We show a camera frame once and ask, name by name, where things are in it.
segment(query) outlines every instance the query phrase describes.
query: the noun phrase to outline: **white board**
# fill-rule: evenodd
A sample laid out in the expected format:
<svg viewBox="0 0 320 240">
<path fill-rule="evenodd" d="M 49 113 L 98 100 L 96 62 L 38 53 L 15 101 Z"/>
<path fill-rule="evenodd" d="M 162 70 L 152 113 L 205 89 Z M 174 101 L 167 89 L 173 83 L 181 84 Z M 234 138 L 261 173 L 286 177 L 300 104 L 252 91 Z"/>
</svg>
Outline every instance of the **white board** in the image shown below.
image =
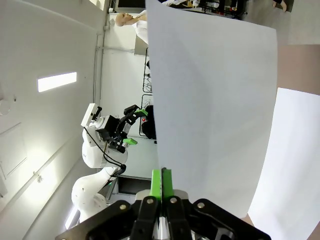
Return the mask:
<svg viewBox="0 0 320 240">
<path fill-rule="evenodd" d="M 320 96 L 278 88 L 270 140 L 249 209 L 275 240 L 306 240 L 320 221 Z"/>
<path fill-rule="evenodd" d="M 270 136 L 276 31 L 146 2 L 160 167 L 192 202 L 244 217 Z"/>
</svg>

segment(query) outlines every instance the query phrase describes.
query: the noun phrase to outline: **bare foot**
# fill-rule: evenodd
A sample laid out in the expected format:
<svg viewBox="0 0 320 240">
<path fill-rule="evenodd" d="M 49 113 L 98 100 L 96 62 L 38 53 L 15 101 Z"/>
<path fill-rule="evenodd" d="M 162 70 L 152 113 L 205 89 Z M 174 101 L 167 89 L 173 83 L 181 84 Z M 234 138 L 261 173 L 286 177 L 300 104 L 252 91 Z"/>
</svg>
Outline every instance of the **bare foot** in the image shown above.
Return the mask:
<svg viewBox="0 0 320 240">
<path fill-rule="evenodd" d="M 285 1 L 282 0 L 281 2 L 281 7 L 283 9 L 283 12 L 285 13 L 287 11 L 287 4 L 285 3 Z"/>
</svg>

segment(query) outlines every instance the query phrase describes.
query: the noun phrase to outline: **cable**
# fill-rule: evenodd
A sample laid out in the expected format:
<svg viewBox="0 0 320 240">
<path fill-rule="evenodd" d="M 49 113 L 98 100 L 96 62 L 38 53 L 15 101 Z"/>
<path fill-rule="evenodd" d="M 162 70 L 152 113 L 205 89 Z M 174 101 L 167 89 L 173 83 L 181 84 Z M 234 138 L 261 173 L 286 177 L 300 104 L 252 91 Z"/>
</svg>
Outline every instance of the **cable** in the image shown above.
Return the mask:
<svg viewBox="0 0 320 240">
<path fill-rule="evenodd" d="M 84 130 L 86 131 L 86 133 L 90 136 L 90 138 L 93 140 L 93 142 L 95 143 L 95 145 L 96 145 L 96 146 L 100 149 L 100 151 L 103 153 L 103 158 L 104 158 L 108 163 L 114 164 L 114 165 L 116 165 L 116 166 L 118 166 L 118 167 L 121 167 L 121 166 L 123 165 L 121 162 L 118 162 L 118 161 L 114 160 L 112 157 L 110 157 L 109 155 L 107 155 L 107 154 L 102 150 L 102 148 L 97 144 L 97 142 L 94 140 L 94 138 L 90 135 L 90 133 L 88 132 L 88 130 L 87 130 L 85 127 L 83 127 L 83 128 L 84 128 Z M 116 164 L 116 163 L 114 163 L 114 162 L 109 161 L 106 157 L 109 158 L 109 159 L 111 159 L 112 161 L 120 164 L 120 165 L 118 165 L 118 164 Z"/>
</svg>

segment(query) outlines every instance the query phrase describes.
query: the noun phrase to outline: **white robot link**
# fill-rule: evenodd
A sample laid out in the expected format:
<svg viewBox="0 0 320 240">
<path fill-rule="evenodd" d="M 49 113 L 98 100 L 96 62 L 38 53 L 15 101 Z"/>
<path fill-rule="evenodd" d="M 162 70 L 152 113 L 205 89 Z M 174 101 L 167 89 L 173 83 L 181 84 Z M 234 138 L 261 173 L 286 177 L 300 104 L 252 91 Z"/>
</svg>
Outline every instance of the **white robot link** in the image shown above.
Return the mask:
<svg viewBox="0 0 320 240">
<path fill-rule="evenodd" d="M 126 108 L 121 119 L 111 115 L 98 117 L 101 110 L 90 103 L 81 123 L 82 158 L 89 168 L 103 169 L 79 178 L 73 185 L 71 199 L 80 211 L 80 223 L 107 207 L 106 199 L 98 192 L 126 170 L 127 148 L 137 144 L 127 135 L 138 118 L 148 115 L 137 105 Z"/>
</svg>

